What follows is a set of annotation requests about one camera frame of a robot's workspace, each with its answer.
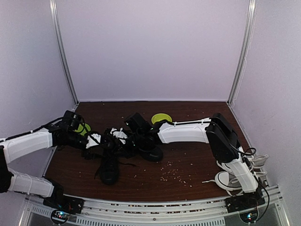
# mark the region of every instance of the white wall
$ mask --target white wall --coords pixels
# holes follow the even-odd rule
[[[58,1],[79,100],[227,100],[248,2]]]
[[[301,1],[259,1],[234,110],[252,145],[270,159],[294,225],[301,203]]]
[[[26,132],[73,108],[48,0],[0,1],[0,137]],[[42,176],[50,150],[10,167]],[[0,224],[18,222],[24,196],[0,194]]]

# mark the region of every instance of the zip tie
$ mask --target zip tie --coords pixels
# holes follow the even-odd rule
[[[24,175],[27,176],[31,180],[30,186],[29,186],[29,189],[28,189],[28,193],[27,193],[27,194],[30,194],[30,191],[32,189],[33,179],[28,174],[26,174],[26,173]]]

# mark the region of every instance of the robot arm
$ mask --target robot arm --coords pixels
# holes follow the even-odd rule
[[[125,123],[134,133],[143,134],[157,144],[185,141],[209,143],[214,158],[232,170],[243,191],[256,192],[256,173],[250,171],[249,162],[244,156],[236,132],[220,113],[214,114],[212,118],[197,121],[160,121],[153,126],[140,114],[135,113],[129,116]]]
[[[75,132],[81,123],[80,115],[66,111],[61,119],[56,124],[46,124],[25,134],[1,139],[0,193],[14,191],[38,195],[49,198],[47,203],[48,205],[52,203],[52,207],[67,202],[63,198],[63,187],[56,182],[33,177],[7,167],[7,164],[13,160],[44,148],[69,145],[85,150],[103,142],[102,136],[96,132],[89,134],[89,136]]]

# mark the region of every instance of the wire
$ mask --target wire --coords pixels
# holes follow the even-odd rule
[[[37,196],[37,197],[39,197],[40,199],[43,199],[43,200],[47,201],[49,204],[55,206],[55,207],[58,208],[58,209],[62,209],[62,207],[60,207],[58,204],[52,203],[51,201],[49,201],[47,198],[43,197],[42,195],[39,195],[39,194],[37,194],[37,195],[31,194],[31,195],[32,195],[32,196]]]
[[[269,197],[268,191],[267,191],[266,188],[263,186],[263,184],[257,179],[256,176],[254,176],[254,177],[255,177],[255,180],[257,181],[257,183],[260,184],[260,186],[263,188],[263,190],[266,192],[266,194],[267,194],[267,196],[268,196],[268,204],[267,204],[267,207],[265,208],[263,214],[256,220],[256,222],[257,222],[257,221],[259,221],[259,220],[264,216],[264,214],[267,212],[267,210],[268,210],[268,208],[269,208],[270,197]]]
[[[79,124],[81,124],[81,126],[83,127],[83,129],[87,132],[87,136],[90,137],[93,141],[95,141],[95,143],[97,143],[100,147],[102,147],[103,149],[111,149],[111,147],[108,147],[108,145],[105,146],[105,145],[101,144],[98,140],[96,140],[96,139],[92,136],[92,134],[98,134],[98,135],[101,135],[101,137],[108,139],[111,143],[114,143],[114,142],[111,140],[110,136],[105,135],[105,134],[100,134],[99,132],[93,131],[93,130],[89,131],[89,130],[86,128],[86,125],[85,125],[82,121],[77,120],[77,119],[74,119],[74,120],[77,121]]]
[[[54,120],[52,120],[52,121],[50,121],[50,122],[48,122],[48,123],[46,123],[46,124],[44,124],[44,125],[41,125],[39,128],[37,128],[37,129],[42,129],[43,127],[45,127],[45,126],[48,126],[48,125],[50,125],[50,124],[52,124],[52,123],[54,123],[54,122],[56,122],[56,121],[59,121],[59,120],[61,120],[61,119],[63,119],[63,117],[59,117],[59,118],[57,118],[57,119],[54,119]]]
[[[86,123],[85,123],[85,119],[83,118],[83,117],[81,117],[81,119],[83,120],[83,125],[85,125],[82,129],[81,129],[81,131],[79,131],[79,132],[77,132],[77,133],[82,133],[84,130],[85,131],[87,131],[87,128],[86,128]]]
[[[257,152],[257,149],[255,148],[255,147],[249,147],[248,149],[246,149],[246,151],[248,151],[248,150],[254,150],[252,153],[246,153],[246,152],[242,152],[242,151],[240,151],[240,150],[238,150],[236,147],[234,147],[231,143],[229,143],[230,144],[230,146],[232,147],[232,148],[234,148],[235,149],[235,151],[237,151],[238,153],[240,153],[240,154],[242,154],[242,155],[245,155],[245,156],[253,156],[253,155],[255,155],[256,154],[256,152]]]

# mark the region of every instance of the black cable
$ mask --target black cable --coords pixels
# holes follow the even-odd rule
[[[82,117],[81,119],[83,120],[83,124],[86,125],[85,119],[84,119],[83,117]],[[77,133],[80,134],[80,133],[82,133],[84,130],[87,131],[87,128],[86,128],[86,127],[83,127],[83,129],[82,129],[81,131],[77,132]]]
[[[61,209],[61,208],[62,208],[62,207],[60,207],[58,204],[52,203],[51,201],[49,201],[47,198],[43,197],[42,195],[37,194],[37,195],[33,195],[33,196],[37,196],[37,197],[39,197],[40,199],[43,199],[43,200],[47,201],[49,204],[56,206],[56,208],[58,208],[58,209]]]
[[[52,120],[52,121],[50,121],[50,122],[48,122],[48,123],[46,123],[46,124],[44,124],[44,125],[41,125],[39,128],[37,128],[37,129],[35,129],[35,130],[42,129],[42,128],[44,128],[45,126],[48,126],[48,125],[50,125],[50,124],[52,124],[52,123],[54,123],[54,122],[56,122],[56,121],[59,121],[59,120],[61,120],[61,119],[63,119],[63,117],[59,117],[59,118],[54,119],[54,120]]]
[[[238,153],[241,153],[242,155],[245,155],[245,156],[253,156],[253,155],[255,155],[256,152],[257,152],[257,149],[256,149],[255,147],[249,147],[248,149],[246,149],[246,151],[248,151],[248,150],[254,150],[252,153],[241,152],[241,151],[238,150],[236,147],[234,147],[230,142],[229,142],[229,144],[230,144],[230,146],[231,146],[232,148],[235,149],[235,151],[237,151]]]
[[[263,186],[263,184],[257,179],[256,176],[254,176],[254,177],[255,177],[255,180],[257,181],[257,183],[260,184],[260,186],[263,188],[263,190],[266,192],[266,194],[267,194],[267,196],[268,196],[268,204],[267,204],[267,207],[265,208],[263,214],[256,220],[256,222],[257,222],[257,221],[259,221],[259,220],[264,216],[264,214],[267,212],[267,210],[268,210],[268,208],[269,208],[269,200],[270,200],[270,197],[269,197],[268,191],[267,191],[266,188]]]

